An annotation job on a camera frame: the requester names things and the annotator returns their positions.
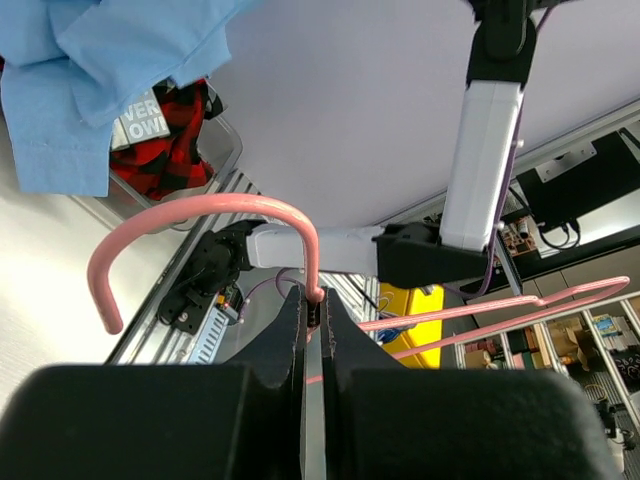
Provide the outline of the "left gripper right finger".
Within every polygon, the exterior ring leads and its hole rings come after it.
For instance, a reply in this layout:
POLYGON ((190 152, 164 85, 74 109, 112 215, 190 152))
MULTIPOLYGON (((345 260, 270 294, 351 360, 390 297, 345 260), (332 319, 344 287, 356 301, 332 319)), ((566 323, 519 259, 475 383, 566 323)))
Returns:
POLYGON ((410 369, 329 290, 320 308, 331 479, 617 479, 593 404, 545 370, 410 369))

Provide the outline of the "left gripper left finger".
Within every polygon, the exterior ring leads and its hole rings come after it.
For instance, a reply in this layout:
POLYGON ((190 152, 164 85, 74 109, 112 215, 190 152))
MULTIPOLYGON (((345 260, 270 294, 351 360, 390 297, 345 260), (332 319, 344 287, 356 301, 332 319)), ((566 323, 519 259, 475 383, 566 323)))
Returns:
POLYGON ((298 479, 306 300, 224 363, 60 365, 1 419, 5 479, 298 479))

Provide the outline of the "pink wire hanger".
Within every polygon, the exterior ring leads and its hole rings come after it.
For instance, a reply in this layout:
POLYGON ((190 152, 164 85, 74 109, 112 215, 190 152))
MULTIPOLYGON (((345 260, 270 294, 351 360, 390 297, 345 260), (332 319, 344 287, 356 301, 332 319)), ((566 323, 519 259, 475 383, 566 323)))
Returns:
MULTIPOLYGON (((152 230, 175 221, 217 213, 259 214, 278 219, 292 227, 296 235, 300 238, 299 244, 303 248, 304 255, 304 265, 302 268, 306 274, 306 283, 304 289, 305 300, 302 302, 302 305, 309 310, 313 310, 317 306, 326 306, 328 304, 326 301, 327 293, 319 286, 319 237, 316 228, 306 215, 295 207, 270 197, 240 193, 205 194, 192 198, 177 199, 154 206, 119 225, 96 247, 88 263, 87 282, 96 309, 107 333, 116 335, 123 329, 123 321, 109 283, 109 271, 117 256, 132 242, 152 230)), ((465 315, 472 315, 474 313, 503 310, 525 304, 546 307, 563 298, 579 293, 590 291, 594 293, 592 296, 578 299, 571 303, 548 308, 528 316, 514 318, 477 331, 477 334, 480 336, 490 336, 501 329, 509 330, 531 322, 538 323, 546 317, 551 317, 556 314, 563 315, 563 313, 569 310, 582 310, 593 303, 597 303, 616 294, 629 283, 630 279, 627 276, 618 276, 577 285, 544 298, 518 296, 504 300, 484 302, 477 305, 445 309, 427 314, 395 317, 390 320, 376 320, 362 324, 346 321, 344 324, 349 327, 354 327, 356 329, 356 338, 364 341, 370 353, 378 357, 377 360, 370 362, 372 367, 400 368, 402 366, 400 360, 405 357, 456 343, 466 343, 471 340, 473 334, 467 332, 389 355, 366 338, 365 333, 367 331, 380 330, 390 326, 427 323, 438 319, 448 320, 465 315)))

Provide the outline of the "red black plaid shirt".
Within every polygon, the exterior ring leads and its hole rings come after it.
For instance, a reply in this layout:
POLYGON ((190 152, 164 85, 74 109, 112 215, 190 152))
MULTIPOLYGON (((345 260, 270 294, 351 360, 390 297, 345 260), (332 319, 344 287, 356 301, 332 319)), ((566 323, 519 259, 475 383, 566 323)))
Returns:
POLYGON ((111 153, 110 169, 137 193, 160 201, 180 190, 203 187, 214 176, 197 142, 203 123, 222 112, 222 103, 203 79, 184 88, 156 86, 153 91, 169 135, 111 153))

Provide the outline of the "black white plaid shirt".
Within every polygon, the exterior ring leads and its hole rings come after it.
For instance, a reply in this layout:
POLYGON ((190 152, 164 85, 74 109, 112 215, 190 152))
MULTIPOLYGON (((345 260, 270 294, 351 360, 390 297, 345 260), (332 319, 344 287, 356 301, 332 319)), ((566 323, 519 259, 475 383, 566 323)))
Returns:
POLYGON ((183 88, 161 83, 134 100, 114 121, 110 150, 181 134, 195 138, 208 155, 231 152, 235 131, 223 116, 225 108, 205 79, 183 88))

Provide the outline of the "light blue shirt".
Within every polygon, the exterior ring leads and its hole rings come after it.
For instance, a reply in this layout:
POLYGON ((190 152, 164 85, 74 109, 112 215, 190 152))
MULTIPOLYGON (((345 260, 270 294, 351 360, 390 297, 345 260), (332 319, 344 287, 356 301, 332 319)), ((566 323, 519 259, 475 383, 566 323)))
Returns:
POLYGON ((103 197, 114 121, 230 59, 245 1, 5 1, 1 109, 25 193, 103 197))

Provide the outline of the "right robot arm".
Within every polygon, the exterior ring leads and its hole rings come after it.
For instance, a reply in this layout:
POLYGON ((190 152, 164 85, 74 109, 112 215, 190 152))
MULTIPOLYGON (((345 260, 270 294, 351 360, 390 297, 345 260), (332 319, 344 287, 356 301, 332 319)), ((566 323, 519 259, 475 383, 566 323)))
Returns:
POLYGON ((312 304, 325 294, 321 271, 368 274, 396 287, 466 280, 490 271, 499 217, 514 163, 525 86, 551 1, 476 1, 462 114, 443 217, 384 227, 316 229, 281 201, 240 193, 176 200, 166 217, 254 213, 270 223, 228 227, 205 275, 217 286, 254 268, 302 267, 312 304))

